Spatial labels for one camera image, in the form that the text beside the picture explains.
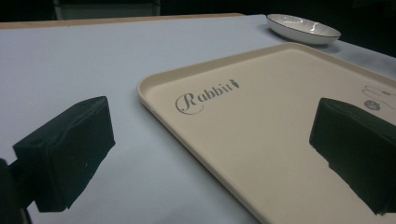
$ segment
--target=gray surface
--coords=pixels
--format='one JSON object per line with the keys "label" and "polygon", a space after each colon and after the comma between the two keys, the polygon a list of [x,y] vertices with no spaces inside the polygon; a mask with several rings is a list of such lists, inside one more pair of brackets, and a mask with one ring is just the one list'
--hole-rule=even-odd
{"label": "gray surface", "polygon": [[[34,223],[258,223],[137,97],[143,77],[285,42],[263,15],[0,31],[0,158],[69,106],[99,95],[116,145],[69,210]],[[396,59],[336,41],[319,50],[396,78]]]}

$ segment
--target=white bowl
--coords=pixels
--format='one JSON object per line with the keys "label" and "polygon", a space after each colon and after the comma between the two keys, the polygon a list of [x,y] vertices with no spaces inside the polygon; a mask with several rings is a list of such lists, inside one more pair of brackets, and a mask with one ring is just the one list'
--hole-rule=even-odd
{"label": "white bowl", "polygon": [[270,28],[276,33],[305,44],[330,44],[341,36],[330,26],[299,17],[270,14],[267,19]]}

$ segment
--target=cream tray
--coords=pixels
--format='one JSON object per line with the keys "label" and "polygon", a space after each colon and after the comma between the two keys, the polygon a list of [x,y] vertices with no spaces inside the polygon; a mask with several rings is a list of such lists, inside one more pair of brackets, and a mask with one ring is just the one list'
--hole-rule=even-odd
{"label": "cream tray", "polygon": [[396,223],[309,145],[322,97],[396,124],[396,80],[299,44],[144,78],[148,110],[262,223]]}

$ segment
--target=printed logo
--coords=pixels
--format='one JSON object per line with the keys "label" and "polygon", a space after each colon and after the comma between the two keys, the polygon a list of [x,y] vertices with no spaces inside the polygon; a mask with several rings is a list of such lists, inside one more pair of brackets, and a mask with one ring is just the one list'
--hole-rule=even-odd
{"label": "printed logo", "polygon": [[230,82],[224,85],[219,84],[208,90],[203,90],[198,94],[185,93],[176,99],[176,109],[186,115],[194,115],[204,110],[204,102],[218,98],[230,91],[239,88],[239,84],[230,79]]}
{"label": "printed logo", "polygon": [[371,86],[364,87],[362,92],[366,96],[372,98],[372,100],[364,102],[364,105],[367,108],[372,110],[380,110],[380,104],[382,104],[396,110],[396,94]]}

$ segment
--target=white table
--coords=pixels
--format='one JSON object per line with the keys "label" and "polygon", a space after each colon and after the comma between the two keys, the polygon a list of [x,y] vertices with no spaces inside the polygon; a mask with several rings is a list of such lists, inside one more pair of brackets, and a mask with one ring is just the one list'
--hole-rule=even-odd
{"label": "white table", "polygon": [[[286,42],[265,16],[0,30],[0,158],[69,106],[105,95],[116,145],[69,210],[46,223],[258,223],[138,101],[153,73]],[[396,59],[336,41],[317,49],[396,78]]]}

